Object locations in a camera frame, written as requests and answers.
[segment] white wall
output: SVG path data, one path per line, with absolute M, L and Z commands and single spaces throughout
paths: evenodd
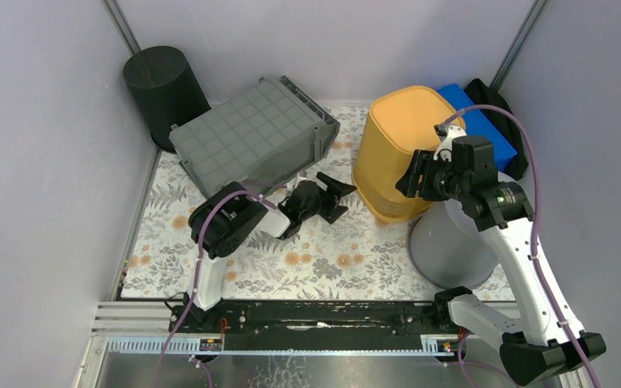
M 532 0 L 120 0 L 143 48 L 185 52 L 212 102 L 286 74 L 324 103 L 491 82 Z
M 0 387 L 69 386 L 152 145 L 101 1 L 0 2 Z
M 621 386 L 621 2 L 551 2 L 503 93 L 539 152 L 544 250 Z

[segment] blue box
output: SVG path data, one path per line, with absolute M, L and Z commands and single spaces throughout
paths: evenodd
M 444 97 L 455 110 L 475 105 L 465 91 L 455 83 L 437 89 L 437 93 Z M 504 171 L 512 158 L 518 153 L 512 145 L 505 140 L 482 111 L 472 111 L 463 115 L 465 131 L 468 135 L 483 135 L 494 145 L 494 163 L 499 170 Z

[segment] yellow bin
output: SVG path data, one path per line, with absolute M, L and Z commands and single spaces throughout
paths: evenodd
M 434 125 L 455 113 L 436 91 L 410 86 L 376 100 L 370 106 L 365 131 L 353 167 L 353 182 L 370 212 L 389 223 L 408 221 L 430 202 L 406 198 L 396 190 L 414 150 L 435 150 Z M 465 128 L 462 118 L 454 124 Z

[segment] black trash can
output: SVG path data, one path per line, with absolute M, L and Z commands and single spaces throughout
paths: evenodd
M 210 109 L 187 58 L 177 48 L 143 49 L 129 58 L 122 75 L 162 150 L 175 152 L 168 138 L 172 125 L 186 124 Z

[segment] table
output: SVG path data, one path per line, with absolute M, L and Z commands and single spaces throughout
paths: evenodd
M 340 132 L 325 159 L 308 169 L 351 183 L 368 108 L 327 108 Z M 178 164 L 163 153 L 122 279 L 122 298 L 164 298 L 193 282 L 196 244 L 188 218 L 205 198 Z M 269 199 L 278 202 L 278 190 Z M 356 193 L 342 200 L 349 211 L 333 225 L 320 217 L 281 241 L 254 231 L 227 260 L 222 296 L 240 299 L 349 299 L 428 301 L 440 289 L 411 265 L 405 249 L 408 223 L 377 221 Z M 498 266 L 474 290 L 485 301 L 512 301 Z

